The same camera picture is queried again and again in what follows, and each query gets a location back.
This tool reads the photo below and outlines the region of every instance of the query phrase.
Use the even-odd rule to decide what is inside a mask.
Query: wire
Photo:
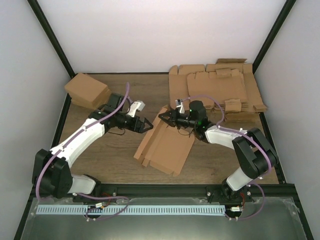
[[[122,136],[126,133],[126,129],[125,128],[122,128],[123,130],[123,133],[116,133],[116,132],[111,132],[111,131],[108,131],[107,133],[108,134],[114,134],[114,135],[119,135],[119,136]]]
[[[183,99],[182,101],[185,101],[185,100],[190,100],[190,99],[194,99],[194,98],[208,98],[208,99],[211,99],[220,109],[221,113],[222,113],[222,118],[216,123],[216,126],[221,129],[221,130],[224,130],[226,132],[231,132],[231,133],[236,133],[236,134],[239,134],[241,135],[242,137],[244,137],[245,139],[247,139],[250,143],[252,143],[260,152],[261,154],[263,155],[263,157],[265,158],[266,160],[266,163],[268,165],[268,171],[261,175],[261,176],[265,176],[269,173],[271,173],[271,170],[272,170],[272,167],[271,167],[271,161],[268,157],[268,155],[266,154],[266,152],[262,149],[262,147],[260,147],[251,137],[249,137],[248,135],[238,131],[238,130],[235,130],[235,129],[231,129],[231,128],[227,128],[227,127],[223,127],[223,126],[220,126],[220,123],[222,123],[225,119],[225,113],[224,113],[224,110],[222,109],[221,105],[218,103],[217,100],[215,100],[213,97],[209,96],[209,95],[196,95],[196,96],[190,96],[190,97],[187,97],[185,99]]]
[[[122,102],[119,104],[119,106],[111,113],[109,113],[107,116],[104,116],[103,118],[97,120],[97,121],[94,121],[93,123],[87,125],[85,127],[85,129],[89,129],[91,128],[92,126],[110,118],[111,116],[113,116],[114,114],[116,114],[116,112],[118,112],[120,110],[120,108],[125,104],[125,101],[127,100],[128,98],[128,95],[129,95],[129,90],[130,90],[130,84],[129,82],[126,83],[126,91],[125,91],[125,95],[124,95],[124,98],[122,100]],[[62,149],[66,148],[76,137],[78,137],[82,132],[85,131],[85,129],[81,129],[79,130],[78,132],[76,132],[72,137],[70,137],[70,139],[63,145],[61,146]],[[48,167],[50,166],[50,164],[54,161],[54,159],[62,152],[61,149],[59,149],[49,160],[48,162],[44,165],[42,171],[40,172],[38,178],[37,178],[37,181],[36,181],[36,184],[35,184],[35,195],[36,195],[36,198],[38,199],[38,201],[41,201],[41,200],[45,200],[47,199],[48,197],[45,197],[45,198],[41,198],[40,197],[40,183],[41,183],[41,180],[46,172],[46,170],[48,169]]]
[[[261,203],[261,206],[260,206],[259,210],[256,211],[255,213],[253,213],[252,215],[238,218],[237,221],[239,221],[239,220],[247,220],[247,219],[253,218],[254,216],[258,215],[258,214],[262,211],[262,209],[264,208],[264,206],[265,206],[266,196],[265,196],[265,192],[264,192],[264,190],[262,189],[262,187],[261,187],[259,184],[255,183],[255,182],[251,182],[250,184],[257,186],[258,189],[261,191],[261,194],[262,194],[262,203]],[[224,213],[224,214],[225,214],[225,216],[226,216],[228,219],[233,219],[232,217],[228,216],[226,213]]]
[[[180,129],[178,129],[178,133],[179,133],[180,135],[182,135],[182,136],[189,136],[189,137],[190,137],[190,135],[192,134],[192,132],[193,132],[193,130],[192,130],[191,132],[189,132],[188,134],[182,134],[182,133],[180,132]]]
[[[95,197],[95,196],[90,196],[90,195],[86,195],[86,194],[83,194],[83,193],[77,193],[79,196],[82,196],[82,197],[85,197],[85,198],[88,198],[88,199],[93,199],[93,200],[112,200],[112,199],[125,199],[127,200],[127,203],[126,205],[118,212],[116,212],[115,214],[113,215],[110,215],[110,216],[106,216],[106,217],[99,217],[99,218],[95,218],[94,221],[101,221],[101,220],[106,220],[106,219],[111,219],[113,217],[116,217],[118,216],[119,214],[121,214],[124,210],[126,210],[129,206],[129,198],[126,197],[126,196],[105,196],[105,197]],[[93,211],[93,210],[97,210],[97,209],[100,209],[100,208],[91,208],[89,209],[86,213],[85,213],[85,217],[87,219],[87,221],[90,220],[88,214]]]
[[[240,196],[242,197],[242,210],[244,210],[246,203],[245,195],[242,192],[240,192]]]

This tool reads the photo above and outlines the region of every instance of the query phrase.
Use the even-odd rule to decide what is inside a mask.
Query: stack of cardboard
[[[83,73],[78,73],[64,89],[72,98],[73,104],[93,110],[108,102],[111,95],[106,84]]]
[[[215,64],[173,66],[169,72],[170,106],[176,107],[176,99],[207,95],[214,98],[225,110],[226,121],[255,121],[265,112],[260,92],[246,59],[221,58]],[[203,102],[208,110],[218,113],[220,109],[207,97],[193,100]]]

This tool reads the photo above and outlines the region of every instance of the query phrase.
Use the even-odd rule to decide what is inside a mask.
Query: cardboard sheet
[[[171,108],[176,108],[175,100],[186,99],[189,97],[187,76],[190,73],[205,71],[205,65],[203,64],[184,64],[178,66],[175,65],[169,72],[169,97]],[[189,110],[189,100],[185,101],[184,109]]]
[[[64,89],[73,104],[94,110],[106,103],[112,93],[106,84],[83,73],[78,73]]]
[[[247,93],[244,78],[238,69],[222,68],[214,72],[197,72],[187,76],[188,92],[190,96],[208,95],[224,105],[230,99],[239,99],[246,103]],[[195,98],[200,100],[206,108],[213,108],[214,103],[207,97]]]
[[[206,71],[212,72],[220,69],[230,68],[237,69],[240,73],[243,74],[244,86],[247,95],[247,103],[242,103],[241,112],[245,113],[261,113],[267,110],[267,107],[264,105],[255,76],[252,70],[252,63],[245,63],[245,58],[220,58],[216,61],[215,64],[207,64]]]
[[[168,110],[168,106],[163,107],[160,113]],[[134,158],[142,166],[150,165],[166,174],[178,176],[185,164],[191,147],[195,141],[195,136],[188,132],[168,126],[157,117],[153,121],[153,129],[149,130],[139,145]]]

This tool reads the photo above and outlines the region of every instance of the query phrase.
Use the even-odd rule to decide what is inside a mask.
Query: black cable
[[[182,134],[182,133],[180,132],[180,128],[178,129],[178,133],[179,133],[180,135],[182,135],[182,136],[189,136],[189,137],[190,137],[190,135],[192,134],[193,131],[194,131],[194,130],[192,129],[192,131],[189,132],[188,134]]]
[[[108,131],[107,133],[114,134],[114,135],[119,135],[119,136],[122,136],[122,135],[124,135],[126,133],[126,129],[124,129],[124,128],[119,128],[119,129],[123,129],[123,133],[116,133],[116,132],[110,132],[110,131]]]

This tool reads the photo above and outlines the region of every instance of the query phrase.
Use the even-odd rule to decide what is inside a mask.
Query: white wall
[[[51,146],[69,77],[26,0],[0,3],[0,239],[12,240],[35,154]]]
[[[289,183],[320,239],[320,1],[296,1],[256,72]]]
[[[75,72],[253,62],[285,0],[39,0]]]

